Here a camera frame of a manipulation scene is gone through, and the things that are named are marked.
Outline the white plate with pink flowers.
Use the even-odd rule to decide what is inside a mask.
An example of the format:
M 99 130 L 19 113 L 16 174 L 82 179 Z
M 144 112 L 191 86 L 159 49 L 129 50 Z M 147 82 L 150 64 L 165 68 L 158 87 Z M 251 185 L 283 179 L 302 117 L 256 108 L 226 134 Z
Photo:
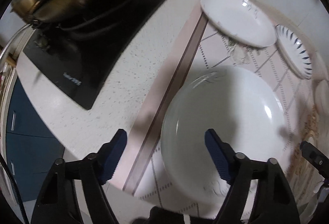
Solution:
M 200 0 L 204 14 L 225 35 L 258 48 L 276 43 L 268 15 L 250 0 Z

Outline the blue leaf pattern plate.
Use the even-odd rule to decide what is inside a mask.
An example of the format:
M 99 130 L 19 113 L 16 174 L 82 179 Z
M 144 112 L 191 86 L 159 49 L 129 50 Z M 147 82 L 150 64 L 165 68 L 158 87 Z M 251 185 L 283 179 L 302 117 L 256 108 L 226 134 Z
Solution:
M 291 70 L 301 79 L 312 78 L 311 57 L 297 35 L 284 25 L 276 26 L 277 43 Z

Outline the floral patterned table mat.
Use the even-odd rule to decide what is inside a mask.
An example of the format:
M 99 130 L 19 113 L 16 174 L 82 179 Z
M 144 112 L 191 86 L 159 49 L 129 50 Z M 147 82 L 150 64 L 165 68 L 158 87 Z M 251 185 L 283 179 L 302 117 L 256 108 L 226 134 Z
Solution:
M 214 217 L 229 189 L 205 145 L 214 129 L 250 159 L 276 158 L 303 206 L 321 178 L 297 145 L 324 142 L 318 123 L 313 82 L 298 78 L 276 45 L 238 44 L 197 6 L 156 72 L 115 183 L 167 209 Z

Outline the large white deep plate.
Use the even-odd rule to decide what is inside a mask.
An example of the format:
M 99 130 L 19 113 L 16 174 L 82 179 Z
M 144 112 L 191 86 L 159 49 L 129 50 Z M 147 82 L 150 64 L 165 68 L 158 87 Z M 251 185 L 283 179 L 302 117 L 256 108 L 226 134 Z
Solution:
M 229 185 L 219 176 L 205 145 L 214 129 L 235 152 L 278 160 L 289 167 L 284 110 L 272 88 L 251 71 L 221 66 L 184 84 L 172 99 L 161 130 L 166 172 L 185 196 L 221 204 Z

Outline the black induction cooktop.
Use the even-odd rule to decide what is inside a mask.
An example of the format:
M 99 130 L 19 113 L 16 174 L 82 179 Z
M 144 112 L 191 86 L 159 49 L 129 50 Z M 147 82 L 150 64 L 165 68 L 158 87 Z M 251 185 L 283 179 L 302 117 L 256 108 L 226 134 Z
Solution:
M 59 90 L 92 108 L 119 55 L 166 0 L 89 0 L 36 28 L 23 52 Z

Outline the blue cabinet front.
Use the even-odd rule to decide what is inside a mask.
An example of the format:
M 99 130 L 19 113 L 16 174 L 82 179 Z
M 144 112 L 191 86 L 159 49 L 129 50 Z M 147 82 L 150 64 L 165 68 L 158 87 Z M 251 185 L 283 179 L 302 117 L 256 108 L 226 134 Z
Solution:
M 17 79 L 7 115 L 6 159 L 23 202 L 38 197 L 48 171 L 57 158 L 63 157 L 64 150 Z

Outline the large white bowl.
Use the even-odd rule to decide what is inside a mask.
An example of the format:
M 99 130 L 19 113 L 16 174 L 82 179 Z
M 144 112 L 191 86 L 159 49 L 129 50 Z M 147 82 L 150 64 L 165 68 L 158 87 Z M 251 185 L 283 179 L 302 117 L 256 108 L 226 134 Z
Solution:
M 315 89 L 315 105 L 319 115 L 324 115 L 328 118 L 328 98 L 329 98 L 329 89 L 328 81 L 322 80 L 319 82 Z

